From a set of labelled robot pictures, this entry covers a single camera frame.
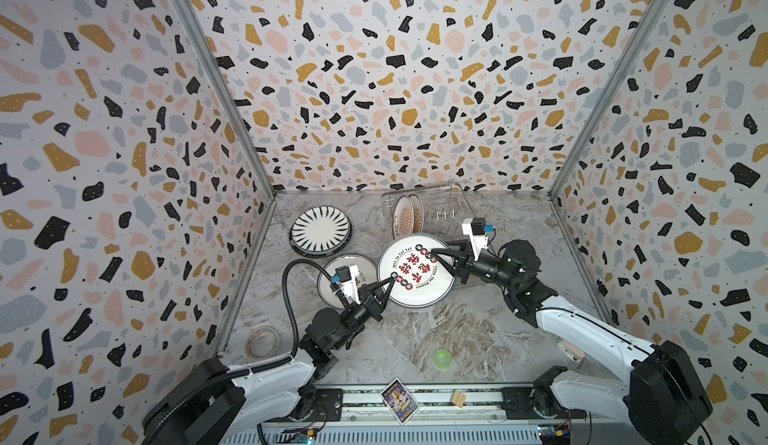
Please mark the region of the white watermelon pattern plate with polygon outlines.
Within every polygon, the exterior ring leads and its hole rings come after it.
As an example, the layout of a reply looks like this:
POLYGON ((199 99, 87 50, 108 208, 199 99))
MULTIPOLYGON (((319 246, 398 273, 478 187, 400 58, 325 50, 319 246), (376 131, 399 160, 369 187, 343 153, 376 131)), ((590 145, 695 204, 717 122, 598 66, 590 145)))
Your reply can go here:
POLYGON ((429 259, 431 249, 445 249, 446 242, 429 234, 410 234, 390 243, 377 263, 378 279, 396 276, 390 299, 407 308, 436 304, 452 289, 451 268, 429 259))

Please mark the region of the pink eraser block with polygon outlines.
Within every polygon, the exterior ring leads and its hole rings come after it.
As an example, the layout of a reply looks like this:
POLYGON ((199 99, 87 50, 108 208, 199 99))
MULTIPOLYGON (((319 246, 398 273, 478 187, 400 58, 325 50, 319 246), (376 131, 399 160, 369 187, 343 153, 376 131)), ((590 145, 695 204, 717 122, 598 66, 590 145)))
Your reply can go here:
POLYGON ((580 348, 568 342, 567 340, 560 340, 557 343, 557 347, 566 357, 568 357, 573 362, 581 362, 585 357, 585 353, 580 348))

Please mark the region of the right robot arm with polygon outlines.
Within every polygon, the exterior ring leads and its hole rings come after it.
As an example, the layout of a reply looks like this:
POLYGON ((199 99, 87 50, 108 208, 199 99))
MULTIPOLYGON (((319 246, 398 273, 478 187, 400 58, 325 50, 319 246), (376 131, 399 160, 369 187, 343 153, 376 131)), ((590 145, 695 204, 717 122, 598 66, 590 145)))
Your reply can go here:
POLYGON ((423 245, 417 250, 455 278, 476 276, 498 286, 515 317, 611 371, 607 379, 551 367, 535 380, 529 398, 540 417, 583 410, 633 426, 650 444, 688 444, 711 415, 712 404, 682 347, 635 337, 579 309, 538 279, 541 261, 529 242, 512 240, 498 255, 423 245))

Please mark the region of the orange sunburst plate front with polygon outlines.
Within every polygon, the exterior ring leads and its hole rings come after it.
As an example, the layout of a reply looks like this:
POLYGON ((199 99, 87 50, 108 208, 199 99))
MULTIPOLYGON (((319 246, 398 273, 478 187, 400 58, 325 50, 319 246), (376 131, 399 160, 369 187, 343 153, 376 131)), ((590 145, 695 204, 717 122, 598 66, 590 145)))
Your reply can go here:
POLYGON ((393 237, 395 239, 413 232, 414 212, 412 202, 408 196, 401 196, 397 200, 392 219, 393 237))

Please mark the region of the small wooden block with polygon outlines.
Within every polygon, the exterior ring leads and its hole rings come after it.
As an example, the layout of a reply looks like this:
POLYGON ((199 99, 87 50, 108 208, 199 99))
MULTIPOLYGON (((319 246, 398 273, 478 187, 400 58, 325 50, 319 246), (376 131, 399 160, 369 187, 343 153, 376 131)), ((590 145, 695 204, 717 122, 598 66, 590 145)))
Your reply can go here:
POLYGON ((450 403, 457 408, 463 408, 466 403, 466 395, 459 390, 455 390, 451 396, 450 403))

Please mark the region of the aluminium corner post right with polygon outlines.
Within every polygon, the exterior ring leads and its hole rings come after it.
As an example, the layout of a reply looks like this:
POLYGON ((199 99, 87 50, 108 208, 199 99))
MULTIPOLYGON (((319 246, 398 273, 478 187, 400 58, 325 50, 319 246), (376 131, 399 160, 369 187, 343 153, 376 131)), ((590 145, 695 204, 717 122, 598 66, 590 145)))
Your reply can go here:
POLYGON ((609 74, 606 85, 597 96, 597 100, 587 118, 585 126, 574 140, 573 147, 558 172, 552 187, 548 191, 548 198, 551 202, 555 202, 557 195, 565 188, 569 174, 577 165, 580 154, 587 148, 590 137, 597 129, 606 110, 612 103, 614 96, 618 93, 621 85, 625 82, 633 69, 633 63, 639 57, 640 53, 642 53, 642 49, 648 36, 652 33, 654 27, 656 27, 656 24, 662 13, 664 13, 665 7, 669 1, 670 0, 650 1, 650 5, 646 8, 645 14, 639 21, 638 27, 628 42, 626 49, 624 49, 617 61, 616 67, 609 74))

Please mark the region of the aluminium corner post left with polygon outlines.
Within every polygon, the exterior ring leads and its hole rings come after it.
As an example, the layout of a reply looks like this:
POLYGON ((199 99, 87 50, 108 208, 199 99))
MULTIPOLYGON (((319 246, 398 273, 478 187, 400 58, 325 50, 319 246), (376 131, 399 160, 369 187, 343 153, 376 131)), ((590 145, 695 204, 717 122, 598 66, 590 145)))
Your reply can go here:
POLYGON ((192 48, 199 59, 203 71, 211 82, 211 87, 231 124, 237 141, 255 174, 259 189, 268 201, 275 200, 275 191, 262 167, 260 158, 246 129, 232 94, 225 83, 214 53, 210 50, 203 29, 189 0, 170 0, 178 13, 178 20, 184 26, 192 48))

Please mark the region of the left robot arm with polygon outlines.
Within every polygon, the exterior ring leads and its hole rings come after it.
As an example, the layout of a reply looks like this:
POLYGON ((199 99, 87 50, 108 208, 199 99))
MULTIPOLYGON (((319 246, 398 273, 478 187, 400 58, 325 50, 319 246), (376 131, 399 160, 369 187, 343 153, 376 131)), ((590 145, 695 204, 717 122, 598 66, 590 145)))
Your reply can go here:
POLYGON ((317 312, 297 350, 240 367, 213 357, 177 384, 142 421, 145 444, 217 444, 269 420, 302 418, 312 408, 315 383, 351 347, 370 319, 382 319, 395 279, 358 289, 360 301, 344 311, 317 312))

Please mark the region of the colourful playing card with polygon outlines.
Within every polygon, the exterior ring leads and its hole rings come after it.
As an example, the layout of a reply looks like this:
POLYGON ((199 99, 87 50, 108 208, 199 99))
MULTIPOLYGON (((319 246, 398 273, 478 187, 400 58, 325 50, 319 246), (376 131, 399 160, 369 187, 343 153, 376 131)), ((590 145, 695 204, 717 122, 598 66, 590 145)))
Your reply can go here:
POLYGON ((380 395, 400 425, 406 424, 420 408, 419 403, 399 379, 394 379, 380 395))

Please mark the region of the aluminium corner post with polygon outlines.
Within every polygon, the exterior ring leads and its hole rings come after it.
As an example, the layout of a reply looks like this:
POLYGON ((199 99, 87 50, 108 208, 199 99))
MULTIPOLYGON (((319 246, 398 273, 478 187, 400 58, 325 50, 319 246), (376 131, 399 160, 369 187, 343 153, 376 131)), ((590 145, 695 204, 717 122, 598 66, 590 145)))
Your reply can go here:
POLYGON ((210 50, 203 29, 189 0, 170 0, 178 13, 178 20, 184 26, 192 48, 199 59, 203 71, 211 82, 211 87, 231 124, 237 141, 255 174, 259 189, 268 201, 275 200, 275 191, 262 167, 260 158, 246 129, 232 94, 225 83, 214 53, 210 50))
POLYGON ((669 1, 670 0, 650 1, 650 5, 646 8, 645 14, 639 21, 638 27, 628 42, 626 49, 624 49, 617 61, 616 67, 609 74, 606 85, 597 96, 597 100, 587 118, 585 126, 574 140, 573 147, 558 172, 552 187, 548 191, 548 198, 551 202, 555 202, 557 195, 565 188, 569 174, 577 165, 580 154, 587 148, 590 137, 597 129, 606 110, 612 103, 614 96, 618 93, 621 85, 625 82, 633 69, 633 63, 639 57, 640 53, 642 53, 642 49, 648 36, 652 33, 654 27, 656 27, 656 24, 662 13, 664 13, 665 7, 669 1))

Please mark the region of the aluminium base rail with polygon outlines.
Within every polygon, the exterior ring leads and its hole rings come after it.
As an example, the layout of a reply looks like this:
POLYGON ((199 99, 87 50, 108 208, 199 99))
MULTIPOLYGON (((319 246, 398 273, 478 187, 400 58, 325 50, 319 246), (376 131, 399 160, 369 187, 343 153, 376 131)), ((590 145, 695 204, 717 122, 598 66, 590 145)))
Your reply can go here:
POLYGON ((580 409, 537 415, 529 383, 415 384, 418 412, 400 425, 380 385, 321 386, 303 421, 273 419, 221 440, 223 444, 641 444, 631 426, 580 409), (450 403, 455 390, 463 408, 450 403))

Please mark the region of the orange sunburst plate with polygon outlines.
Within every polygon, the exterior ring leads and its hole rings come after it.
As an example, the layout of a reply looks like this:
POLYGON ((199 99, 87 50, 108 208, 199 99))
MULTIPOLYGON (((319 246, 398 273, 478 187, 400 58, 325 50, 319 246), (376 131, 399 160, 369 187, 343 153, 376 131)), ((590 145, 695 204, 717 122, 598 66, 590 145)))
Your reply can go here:
POLYGON ((410 194, 409 200, 413 210, 413 233, 420 233, 424 227, 424 206, 421 198, 416 194, 410 194))
POLYGON ((372 260, 359 254, 342 255, 328 262, 324 270, 332 277, 329 280, 320 274, 317 291, 320 298, 335 309, 343 309, 340 294, 349 305, 361 303, 360 289, 377 281, 377 267, 372 260))
POLYGON ((392 219, 393 237, 395 239, 413 232, 414 212, 412 202, 408 196, 401 196, 397 200, 392 219))

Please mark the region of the blue leaf pattern plate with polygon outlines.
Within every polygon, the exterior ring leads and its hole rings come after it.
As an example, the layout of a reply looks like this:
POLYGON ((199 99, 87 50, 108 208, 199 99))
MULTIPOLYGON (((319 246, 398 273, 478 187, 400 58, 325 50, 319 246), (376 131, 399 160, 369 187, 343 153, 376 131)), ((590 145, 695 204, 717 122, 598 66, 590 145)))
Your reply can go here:
POLYGON ((352 223, 339 208, 321 205, 303 212, 293 223, 289 242, 300 255, 330 256, 343 249, 352 236, 352 223))

